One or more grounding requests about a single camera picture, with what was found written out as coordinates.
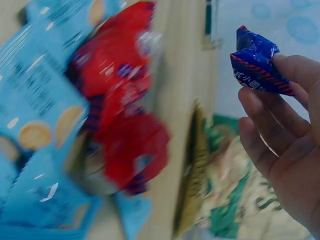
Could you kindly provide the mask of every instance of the finger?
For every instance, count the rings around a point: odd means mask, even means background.
[[[307,93],[320,80],[320,63],[307,57],[276,53],[272,62],[282,76],[299,84]]]
[[[295,95],[294,98],[304,107],[305,110],[308,110],[309,94],[306,90],[294,81],[290,81],[290,87]]]
[[[259,90],[254,93],[278,123],[296,138],[302,138],[310,130],[310,123],[293,110],[279,94]]]
[[[311,121],[312,133],[317,146],[320,146],[320,81],[313,84],[309,92],[308,111]]]
[[[278,157],[265,145],[250,118],[243,117],[239,120],[239,135],[240,141],[256,169],[268,179]]]
[[[242,88],[238,96],[265,142],[278,156],[282,155],[296,138],[277,123],[251,88]]]

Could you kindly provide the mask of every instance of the candy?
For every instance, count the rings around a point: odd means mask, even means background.
[[[94,134],[142,99],[152,84],[154,8],[154,3],[138,2],[111,17],[72,58],[79,74],[74,84],[91,105],[85,127]]]
[[[281,76],[272,59],[279,48],[259,34],[241,26],[236,32],[236,50],[231,53],[234,77],[244,87],[294,96],[289,80]]]
[[[104,146],[106,178],[120,190],[129,188],[132,194],[144,192],[144,183],[157,176],[168,163],[169,139],[165,126],[152,114],[125,116],[121,113],[110,127],[96,136]]]

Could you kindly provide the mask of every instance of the red candy wrapper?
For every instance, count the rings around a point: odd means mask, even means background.
[[[157,176],[168,162],[170,137],[165,126],[152,114],[120,114],[116,121],[96,136],[96,140],[104,146],[104,174],[120,190],[137,181],[137,175],[143,186]]]
[[[93,133],[107,128],[151,86],[148,33],[155,4],[138,2],[111,17],[72,58],[79,73],[75,85],[90,101],[85,126]]]

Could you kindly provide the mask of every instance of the biscuit image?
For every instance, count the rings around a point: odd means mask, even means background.
[[[89,22],[90,24],[96,26],[100,24],[106,15],[106,6],[103,0],[94,0],[90,7],[89,12]]]
[[[75,211],[75,216],[73,219],[73,229],[78,229],[81,227],[81,224],[88,212],[89,206],[89,204],[84,204]]]
[[[16,145],[4,136],[0,136],[0,150],[14,163],[16,163],[21,156],[21,152]]]
[[[49,127],[42,121],[31,121],[25,124],[19,134],[19,143],[22,147],[36,151],[48,146],[51,142]]]
[[[60,115],[56,125],[57,148],[61,148],[65,143],[67,137],[82,117],[83,112],[84,109],[82,106],[71,106]]]

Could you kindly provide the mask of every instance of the plastic wrapper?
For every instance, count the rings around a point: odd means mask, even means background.
[[[150,32],[154,8],[154,3],[138,2],[109,18],[72,58],[79,75],[74,84],[91,105],[85,126],[94,134],[141,100],[152,85],[152,47],[159,38]]]
[[[123,190],[143,173],[143,187],[167,165],[169,139],[164,125],[152,114],[119,115],[96,137],[103,145],[104,176]]]
[[[49,149],[38,150],[9,192],[1,223],[40,229],[79,229],[91,198],[59,173]]]
[[[206,179],[209,152],[204,128],[204,113],[198,103],[192,115],[186,151],[184,175],[175,213],[175,237],[179,237],[194,226],[205,196],[203,185]]]
[[[12,185],[15,182],[19,172],[14,164],[4,153],[0,151],[0,169],[2,173],[0,174],[0,219],[3,213],[4,204],[8,198],[8,192],[11,189]]]
[[[234,77],[242,86],[294,96],[289,80],[276,70],[272,59],[279,48],[261,35],[241,26],[236,32],[236,50],[230,54]]]
[[[310,233],[282,208],[252,164],[239,139],[238,119],[214,115],[213,122],[206,131],[211,151],[204,201],[194,222],[208,231],[205,239],[307,239]]]
[[[131,196],[125,191],[114,196],[126,240],[135,240],[152,213],[152,199],[147,194]]]
[[[26,15],[28,23],[36,25],[39,49],[63,72],[95,27],[124,5],[121,0],[33,0],[26,6]]]
[[[5,100],[0,104],[1,141],[10,145],[16,160],[20,152],[30,156],[52,147],[57,166],[62,166],[89,106],[38,51],[36,37],[33,25],[27,25],[0,49],[0,93]]]

